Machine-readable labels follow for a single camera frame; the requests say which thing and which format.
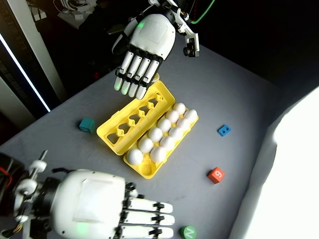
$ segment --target tabletop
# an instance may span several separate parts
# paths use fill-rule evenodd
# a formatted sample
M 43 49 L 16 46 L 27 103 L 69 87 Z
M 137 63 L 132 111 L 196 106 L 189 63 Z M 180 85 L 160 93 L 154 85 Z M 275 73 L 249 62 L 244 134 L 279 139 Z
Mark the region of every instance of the tabletop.
M 176 102 L 198 112 L 199 120 L 151 180 L 126 165 L 96 135 L 80 131 L 82 118 L 97 126 L 132 99 L 113 89 L 115 73 L 104 76 L 52 112 L 0 146 L 0 152 L 28 165 L 48 149 L 47 170 L 57 167 L 86 168 L 122 176 L 135 182 L 147 199 L 174 206 L 174 238 L 178 229 L 192 225 L 199 239 L 225 239 L 236 219 L 278 89 L 259 76 L 201 46 L 200 56 L 183 55 L 184 39 L 175 45 L 159 74 Z M 217 130 L 227 124 L 231 131 L 221 137 Z M 226 176 L 214 184 L 207 173 L 222 169 Z M 0 219 L 0 225 L 9 223 Z M 60 238 L 55 232 L 49 239 Z

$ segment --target number 9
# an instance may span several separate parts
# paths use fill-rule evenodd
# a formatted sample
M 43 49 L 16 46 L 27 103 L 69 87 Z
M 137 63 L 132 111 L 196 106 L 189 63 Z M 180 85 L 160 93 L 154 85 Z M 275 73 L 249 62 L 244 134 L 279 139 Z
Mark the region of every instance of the number 9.
M 221 177 L 223 176 L 223 175 L 221 174 L 221 172 L 219 172 L 219 171 L 216 171 L 215 174 L 216 174 L 216 176 L 219 177 L 219 178 L 221 178 Z

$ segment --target white robotic hand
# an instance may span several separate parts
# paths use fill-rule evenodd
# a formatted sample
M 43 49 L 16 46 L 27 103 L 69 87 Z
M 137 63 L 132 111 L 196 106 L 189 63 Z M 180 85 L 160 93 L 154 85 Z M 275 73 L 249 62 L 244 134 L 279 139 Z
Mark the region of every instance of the white robotic hand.
M 188 20 L 188 14 L 181 12 L 172 0 L 164 1 L 162 5 L 157 0 L 149 0 L 149 3 L 157 6 L 160 13 L 150 14 L 141 21 L 138 17 L 134 18 L 112 48 L 134 31 L 124 61 L 116 70 L 114 89 L 139 100 L 144 97 L 162 61 L 170 53 L 175 41 L 175 28 L 186 35 L 184 54 L 199 56 L 198 35 L 184 21 Z
M 51 217 L 55 231 L 68 239 L 169 239 L 172 211 L 171 204 L 143 199 L 124 178 L 77 170 L 60 183 Z

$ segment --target green cube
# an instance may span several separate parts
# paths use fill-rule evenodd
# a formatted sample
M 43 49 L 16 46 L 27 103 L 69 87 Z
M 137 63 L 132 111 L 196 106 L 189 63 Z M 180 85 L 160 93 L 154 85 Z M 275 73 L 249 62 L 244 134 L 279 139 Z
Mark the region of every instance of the green cube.
M 183 239 L 196 239 L 197 237 L 196 229 L 193 226 L 182 227 L 179 232 Z
M 93 119 L 84 118 L 84 119 L 82 119 L 79 127 L 80 127 L 80 130 L 82 130 L 83 132 L 93 133 L 93 131 L 95 129 L 95 122 Z

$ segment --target egg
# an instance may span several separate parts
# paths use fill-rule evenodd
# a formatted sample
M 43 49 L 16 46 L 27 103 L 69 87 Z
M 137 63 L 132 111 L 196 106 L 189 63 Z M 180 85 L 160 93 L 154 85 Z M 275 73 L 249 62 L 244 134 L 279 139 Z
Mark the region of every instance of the egg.
M 159 144 L 166 150 L 172 150 L 175 146 L 175 140 L 172 136 L 165 136 L 160 140 Z
M 153 141 L 150 138 L 142 138 L 138 145 L 138 148 L 142 153 L 149 153 L 153 147 Z
M 166 119 L 168 119 L 171 123 L 176 123 L 179 119 L 179 114 L 177 111 L 169 111 L 166 114 Z
M 190 126 L 190 121 L 187 118 L 179 119 L 176 123 L 177 127 L 181 128 L 183 131 L 188 130 Z
M 173 127 L 168 132 L 169 136 L 172 136 L 175 140 L 180 140 L 183 137 L 183 130 L 179 127 Z
M 166 133 L 171 128 L 171 123 L 168 119 L 161 118 L 158 122 L 158 128 L 160 128 L 162 132 Z
M 176 110 L 180 116 L 186 111 L 186 107 L 183 103 L 176 103 L 173 109 Z
M 193 123 L 197 119 L 197 112 L 196 110 L 188 110 L 184 114 L 184 118 L 189 119 L 191 123 Z
M 160 163 L 165 160 L 166 157 L 166 150 L 165 148 L 159 146 L 155 147 L 151 150 L 151 160 L 154 163 Z
M 143 161 L 143 154 L 139 149 L 134 148 L 128 152 L 126 159 L 131 165 L 139 165 Z
M 159 142 L 160 139 L 163 137 L 163 132 L 160 128 L 151 128 L 148 134 L 151 141 L 154 143 Z

